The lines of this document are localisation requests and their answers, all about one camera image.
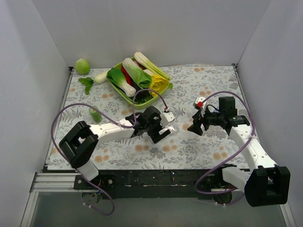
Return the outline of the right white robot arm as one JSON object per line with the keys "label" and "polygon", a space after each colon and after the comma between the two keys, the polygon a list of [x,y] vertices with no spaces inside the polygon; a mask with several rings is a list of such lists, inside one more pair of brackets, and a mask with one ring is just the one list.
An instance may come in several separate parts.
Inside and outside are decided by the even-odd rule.
{"label": "right white robot arm", "polygon": [[188,131],[202,135],[210,126],[222,127],[237,144],[250,169],[247,173],[236,166],[223,164],[219,166],[221,172],[214,176],[215,184],[220,188],[231,184],[241,190],[252,207],[285,204],[290,171],[279,166],[263,149],[254,135],[252,121],[238,115],[234,97],[220,97],[219,109],[215,112],[210,112],[204,97],[196,98],[193,106],[197,112]]}

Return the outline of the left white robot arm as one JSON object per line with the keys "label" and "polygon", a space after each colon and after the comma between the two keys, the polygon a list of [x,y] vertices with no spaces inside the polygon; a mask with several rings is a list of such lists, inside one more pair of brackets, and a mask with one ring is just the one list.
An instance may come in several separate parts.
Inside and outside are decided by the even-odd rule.
{"label": "left white robot arm", "polygon": [[169,134],[169,129],[161,132],[165,126],[175,120],[172,112],[160,112],[149,106],[142,113],[134,113],[115,123],[89,125],[80,121],[64,136],[59,147],[71,167],[84,178],[90,189],[100,186],[98,169],[91,155],[98,144],[112,140],[128,139],[147,133],[153,143],[157,143]]}

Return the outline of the clear pill organizer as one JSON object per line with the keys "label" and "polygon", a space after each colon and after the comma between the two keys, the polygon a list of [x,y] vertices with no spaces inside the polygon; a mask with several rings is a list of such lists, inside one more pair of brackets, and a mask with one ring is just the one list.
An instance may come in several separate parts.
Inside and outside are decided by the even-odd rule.
{"label": "clear pill organizer", "polygon": [[166,127],[166,129],[169,130],[171,133],[176,133],[179,131],[179,128],[176,125],[168,126],[168,127]]}

